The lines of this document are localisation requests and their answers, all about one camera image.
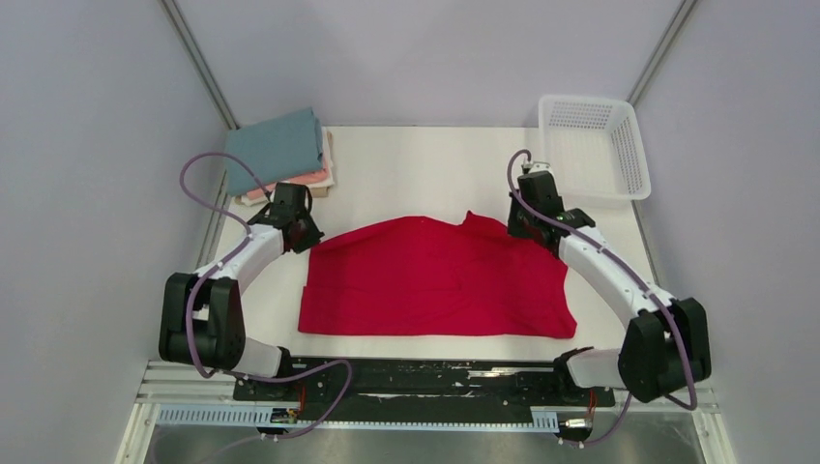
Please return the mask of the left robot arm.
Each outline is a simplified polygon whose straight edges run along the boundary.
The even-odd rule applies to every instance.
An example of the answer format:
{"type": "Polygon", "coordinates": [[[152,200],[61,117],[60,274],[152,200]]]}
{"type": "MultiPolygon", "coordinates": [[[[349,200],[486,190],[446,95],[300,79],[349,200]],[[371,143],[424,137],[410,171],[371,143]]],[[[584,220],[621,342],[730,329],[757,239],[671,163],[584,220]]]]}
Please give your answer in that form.
{"type": "Polygon", "coordinates": [[[249,221],[233,249],[192,273],[175,273],[163,295],[159,354],[162,360],[198,366],[204,377],[216,371],[258,378],[274,400],[295,389],[296,375],[285,367],[289,352],[251,338],[242,295],[275,260],[301,253],[324,234],[311,216],[312,195],[301,185],[282,183],[249,221]]]}

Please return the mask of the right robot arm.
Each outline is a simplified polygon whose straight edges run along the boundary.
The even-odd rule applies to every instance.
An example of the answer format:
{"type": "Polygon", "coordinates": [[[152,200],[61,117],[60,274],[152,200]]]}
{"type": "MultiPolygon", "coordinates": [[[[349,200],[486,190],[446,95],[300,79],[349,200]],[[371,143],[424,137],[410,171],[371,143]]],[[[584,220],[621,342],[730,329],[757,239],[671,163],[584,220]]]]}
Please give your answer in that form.
{"type": "Polygon", "coordinates": [[[573,404],[592,387],[624,390],[641,402],[666,398],[687,410],[698,405],[696,383],[712,372],[706,312],[694,298],[677,299],[635,271],[595,221],[567,210],[552,174],[507,177],[512,199],[508,231],[530,239],[579,274],[625,328],[618,349],[586,347],[558,361],[558,399],[573,404]]]}

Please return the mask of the red t shirt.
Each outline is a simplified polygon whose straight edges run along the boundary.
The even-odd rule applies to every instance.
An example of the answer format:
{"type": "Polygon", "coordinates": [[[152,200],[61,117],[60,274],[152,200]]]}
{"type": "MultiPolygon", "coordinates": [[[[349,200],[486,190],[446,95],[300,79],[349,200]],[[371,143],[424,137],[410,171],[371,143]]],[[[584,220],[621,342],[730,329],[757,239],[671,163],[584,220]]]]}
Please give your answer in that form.
{"type": "Polygon", "coordinates": [[[500,221],[399,217],[309,254],[298,329],[337,336],[523,335],[571,339],[568,268],[500,221]]]}

